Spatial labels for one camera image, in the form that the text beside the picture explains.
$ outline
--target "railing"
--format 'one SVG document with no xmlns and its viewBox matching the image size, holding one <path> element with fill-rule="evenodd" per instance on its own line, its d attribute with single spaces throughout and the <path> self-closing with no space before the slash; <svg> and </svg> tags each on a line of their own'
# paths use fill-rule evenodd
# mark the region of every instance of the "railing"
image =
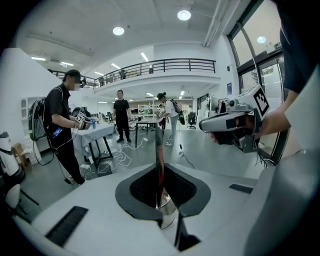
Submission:
<svg viewBox="0 0 320 256">
<path fill-rule="evenodd" d="M 123 67 L 120 70 L 110 72 L 97 78 L 94 83 L 94 88 L 123 79 L 163 72 L 197 71 L 216 73 L 215 62 L 215 60 L 202 58 L 169 58 L 142 62 Z"/>
<path fill-rule="evenodd" d="M 56 71 L 56 70 L 49 70 L 54 74 L 57 78 L 60 78 L 61 80 L 65 77 L 65 72 L 63 71 Z M 81 87 L 82 88 L 96 88 L 96 79 L 88 76 L 81 76 Z"/>
</svg>

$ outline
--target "white wall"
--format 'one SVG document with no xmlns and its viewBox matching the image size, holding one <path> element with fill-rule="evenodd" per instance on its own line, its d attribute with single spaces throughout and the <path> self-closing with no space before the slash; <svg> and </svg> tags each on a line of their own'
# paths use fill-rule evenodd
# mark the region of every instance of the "white wall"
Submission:
<svg viewBox="0 0 320 256">
<path fill-rule="evenodd" d="M 215 71 L 221 78 L 220 85 L 215 86 L 209 92 L 211 95 L 222 98 L 234 98 L 239 95 L 239 78 L 235 57 L 233 55 L 230 43 L 225 35 L 220 35 L 217 42 L 214 44 L 213 56 L 216 60 Z M 232 84 L 232 94 L 228 95 L 227 84 Z"/>
<path fill-rule="evenodd" d="M 216 60 L 212 50 L 210 48 L 203 47 L 200 43 L 171 43 L 156 45 L 153 47 L 153 56 L 155 60 L 176 58 Z"/>
<path fill-rule="evenodd" d="M 19 48 L 3 51 L 0 77 L 0 133 L 7 131 L 12 144 L 21 143 L 24 138 L 21 100 L 28 97 L 46 97 L 49 91 L 62 81 Z M 88 89 L 70 93 L 70 108 L 88 105 L 90 112 L 97 113 L 98 98 L 90 99 L 84 96 L 89 92 L 85 90 Z"/>
</svg>

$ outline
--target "ceiling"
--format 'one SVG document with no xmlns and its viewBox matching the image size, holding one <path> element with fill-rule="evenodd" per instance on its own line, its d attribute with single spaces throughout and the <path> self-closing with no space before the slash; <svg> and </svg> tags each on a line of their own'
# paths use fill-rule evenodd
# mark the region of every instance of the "ceiling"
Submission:
<svg viewBox="0 0 320 256">
<path fill-rule="evenodd" d="M 230 9 L 238 2 L 226 1 L 230 3 Z M 202 43 L 218 2 L 44 0 L 21 24 L 15 43 L 31 56 L 46 58 L 41 64 L 47 69 L 64 71 L 59 65 L 62 61 L 74 64 L 75 69 L 86 74 L 107 60 L 141 47 Z M 177 13 L 180 10 L 190 10 L 191 19 L 179 20 Z M 117 26 L 125 29 L 123 35 L 113 34 L 112 30 Z M 102 73 L 109 68 L 102 66 Z"/>
<path fill-rule="evenodd" d="M 183 99 L 191 99 L 192 97 L 200 97 L 207 93 L 214 84 L 204 83 L 204 82 L 167 82 L 167 83 L 153 83 L 146 85 L 137 85 L 132 87 L 127 87 L 123 89 L 124 98 L 129 100 L 146 100 L 152 97 L 146 95 L 146 93 L 151 93 L 154 97 L 158 93 L 166 92 L 167 98 L 177 99 L 180 96 L 181 91 L 184 91 Z M 116 87 L 114 89 L 108 90 L 106 94 L 100 95 L 107 102 L 114 102 L 115 97 L 117 97 Z"/>
</svg>

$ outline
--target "floor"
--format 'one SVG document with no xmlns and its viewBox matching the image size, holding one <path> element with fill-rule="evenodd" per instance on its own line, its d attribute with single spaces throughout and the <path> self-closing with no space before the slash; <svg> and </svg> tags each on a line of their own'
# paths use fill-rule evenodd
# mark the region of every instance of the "floor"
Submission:
<svg viewBox="0 0 320 256">
<path fill-rule="evenodd" d="M 164 131 L 164 138 L 171 133 L 170 126 Z M 131 131 L 132 146 L 134 147 L 135 132 Z M 148 141 L 143 141 L 141 147 L 136 150 L 124 148 L 123 152 L 132 159 L 128 167 L 119 165 L 113 173 L 130 171 L 130 168 L 151 164 L 155 162 L 155 131 L 149 131 L 146 135 L 145 130 L 138 131 L 138 144 L 147 138 Z M 116 142 L 119 136 L 114 133 L 107 137 L 108 144 L 112 152 L 119 150 L 121 145 Z M 205 171 L 212 174 L 245 177 L 258 179 L 261 171 L 264 169 L 260 162 L 257 162 L 256 153 L 243 154 L 235 146 L 218 145 L 214 143 L 209 133 L 204 133 L 198 129 L 187 129 L 185 125 L 177 126 L 177 136 L 173 146 L 164 146 L 164 159 L 167 163 L 176 163 L 190 167 L 190 164 L 185 158 L 181 158 L 181 150 L 179 144 L 182 145 L 184 155 L 191 162 L 195 169 Z M 99 140 L 99 146 L 102 151 L 106 150 L 103 140 Z M 85 163 L 84 158 L 79 152 L 76 152 L 79 165 Z M 47 162 L 52 158 L 51 152 L 42 156 L 42 161 Z M 106 159 L 111 169 L 113 169 L 119 161 L 117 161 L 117 153 L 114 153 L 113 160 Z M 63 175 L 66 177 L 68 173 L 64 168 Z M 90 171 L 81 170 L 82 174 L 88 180 L 98 177 L 97 174 Z M 27 212 L 27 217 L 33 220 L 43 209 L 49 207 L 52 203 L 59 200 L 63 196 L 78 187 L 77 184 L 69 185 L 64 181 L 62 170 L 59 167 L 59 162 L 55 157 L 51 163 L 45 166 L 39 164 L 29 166 L 26 170 L 26 178 L 21 184 L 21 188 L 32 198 L 39 202 L 40 206 L 36 206 L 31 201 L 21 196 L 21 206 Z"/>
</svg>

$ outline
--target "sign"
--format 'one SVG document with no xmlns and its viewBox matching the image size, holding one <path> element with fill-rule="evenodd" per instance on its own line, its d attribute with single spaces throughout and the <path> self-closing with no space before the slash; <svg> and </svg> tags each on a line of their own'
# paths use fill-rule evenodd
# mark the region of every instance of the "sign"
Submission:
<svg viewBox="0 0 320 256">
<path fill-rule="evenodd" d="M 231 85 L 231 83 L 228 83 L 226 85 L 226 87 L 227 87 L 228 95 L 231 95 L 232 94 L 232 85 Z"/>
</svg>

